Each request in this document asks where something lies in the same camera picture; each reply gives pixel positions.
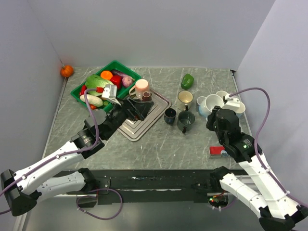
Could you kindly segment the dark grey mug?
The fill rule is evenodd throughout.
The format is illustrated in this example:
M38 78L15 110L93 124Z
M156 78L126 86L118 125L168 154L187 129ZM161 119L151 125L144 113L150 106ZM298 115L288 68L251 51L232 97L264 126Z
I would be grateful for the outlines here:
M193 123L195 122L195 116L190 111L182 111L178 115L177 127L185 134L187 131L192 129Z

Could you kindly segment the red box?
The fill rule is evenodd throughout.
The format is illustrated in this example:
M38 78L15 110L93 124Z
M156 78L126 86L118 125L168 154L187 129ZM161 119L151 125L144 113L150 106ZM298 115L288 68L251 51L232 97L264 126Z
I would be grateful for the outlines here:
M211 146L209 147L210 158L230 158L230 155L226 152L222 146Z

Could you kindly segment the small orange pumpkin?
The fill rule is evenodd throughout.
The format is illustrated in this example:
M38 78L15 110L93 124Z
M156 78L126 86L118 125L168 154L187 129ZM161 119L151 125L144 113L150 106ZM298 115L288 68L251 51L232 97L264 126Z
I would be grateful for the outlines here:
M60 74L65 78L71 77L74 74L74 69L70 65L65 65L61 68Z

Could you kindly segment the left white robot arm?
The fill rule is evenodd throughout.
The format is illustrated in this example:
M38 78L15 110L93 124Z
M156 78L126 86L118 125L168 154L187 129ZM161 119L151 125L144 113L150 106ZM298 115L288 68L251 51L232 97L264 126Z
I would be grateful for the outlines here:
M127 120L144 121L154 102L142 102L130 98L120 100L110 113L90 110L85 126L59 150L37 163L19 171L10 169L0 175L2 192L14 217L33 209L38 202L70 192L90 193L96 187L96 179L87 168L63 177L56 174L69 165L83 161L104 147L108 140Z

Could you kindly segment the maroon mug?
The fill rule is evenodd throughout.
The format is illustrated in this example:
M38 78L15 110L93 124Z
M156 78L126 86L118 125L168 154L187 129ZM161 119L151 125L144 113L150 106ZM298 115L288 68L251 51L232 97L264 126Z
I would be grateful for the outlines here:
M152 100L152 95L149 91L145 91L143 94L142 94L142 98L141 98L141 101L142 102L149 102Z

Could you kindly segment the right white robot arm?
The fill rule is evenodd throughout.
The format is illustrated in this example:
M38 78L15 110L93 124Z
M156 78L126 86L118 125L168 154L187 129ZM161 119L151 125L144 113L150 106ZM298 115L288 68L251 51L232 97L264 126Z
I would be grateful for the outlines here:
M281 188L255 139L241 131L234 111L215 106L207 117L206 128L216 133L227 154L257 187L256 191L251 189L226 167L219 167L210 177L214 191L231 193L254 212L265 231L291 231L308 216L308 207Z

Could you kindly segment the dark blue mug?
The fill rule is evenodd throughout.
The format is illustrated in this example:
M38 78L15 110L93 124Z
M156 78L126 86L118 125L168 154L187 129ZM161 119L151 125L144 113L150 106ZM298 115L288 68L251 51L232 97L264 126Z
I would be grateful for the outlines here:
M168 108L164 113L164 121L168 125L173 125L176 118L176 111L173 108Z

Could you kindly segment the grey blue faceted mug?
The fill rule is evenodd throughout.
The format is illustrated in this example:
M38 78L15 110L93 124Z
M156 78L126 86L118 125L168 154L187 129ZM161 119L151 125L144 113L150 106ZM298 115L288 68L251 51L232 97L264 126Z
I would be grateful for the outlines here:
M199 113L199 107L201 103L206 99L205 96L200 96L196 99L196 111Z

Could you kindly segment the light blue faceted mug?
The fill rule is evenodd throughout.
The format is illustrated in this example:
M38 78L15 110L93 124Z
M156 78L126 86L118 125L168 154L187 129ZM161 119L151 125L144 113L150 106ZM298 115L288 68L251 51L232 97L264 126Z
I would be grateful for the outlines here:
M245 104L240 102L239 108L235 110L237 117L240 118L244 114L245 110L246 110Z

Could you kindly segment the white mug blue text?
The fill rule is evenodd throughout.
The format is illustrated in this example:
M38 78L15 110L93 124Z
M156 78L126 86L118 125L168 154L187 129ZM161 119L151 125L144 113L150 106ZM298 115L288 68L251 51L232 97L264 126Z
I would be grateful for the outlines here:
M216 95L223 99L226 95L228 95L228 93L226 91L220 90L216 92Z

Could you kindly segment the steel tray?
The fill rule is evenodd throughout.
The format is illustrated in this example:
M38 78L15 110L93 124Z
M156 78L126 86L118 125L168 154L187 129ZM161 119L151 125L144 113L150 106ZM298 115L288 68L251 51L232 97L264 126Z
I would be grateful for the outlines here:
M154 105L144 121L126 120L120 128L117 129L123 136L130 141L138 141L152 125L170 108L172 103L165 96L150 89Z

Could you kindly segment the cream mug black handle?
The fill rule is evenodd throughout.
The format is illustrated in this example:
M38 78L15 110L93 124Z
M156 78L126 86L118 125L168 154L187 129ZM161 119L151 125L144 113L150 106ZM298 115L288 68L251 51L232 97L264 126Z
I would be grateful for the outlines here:
M193 102L193 94L187 90L180 91L177 96L177 107L182 111L190 109Z

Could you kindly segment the toy red chili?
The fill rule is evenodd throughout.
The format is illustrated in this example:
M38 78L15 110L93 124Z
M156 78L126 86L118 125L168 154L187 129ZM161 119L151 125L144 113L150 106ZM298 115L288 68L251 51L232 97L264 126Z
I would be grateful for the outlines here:
M86 85L85 84L82 85L79 96L83 95L86 89L87 89Z

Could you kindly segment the toy orange carrot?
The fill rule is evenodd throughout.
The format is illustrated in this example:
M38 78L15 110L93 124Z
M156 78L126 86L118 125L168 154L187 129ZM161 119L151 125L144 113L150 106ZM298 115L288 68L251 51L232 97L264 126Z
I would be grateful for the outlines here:
M113 74L110 71L102 71L100 77L106 80L110 80L113 77Z

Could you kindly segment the light blue white-bottom mug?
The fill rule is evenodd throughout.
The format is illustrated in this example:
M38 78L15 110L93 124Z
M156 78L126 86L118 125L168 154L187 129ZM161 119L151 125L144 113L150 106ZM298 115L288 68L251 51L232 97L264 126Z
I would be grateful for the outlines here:
M222 107L224 105L223 99L216 94L208 95L199 105L199 113L203 117L208 117L215 106Z

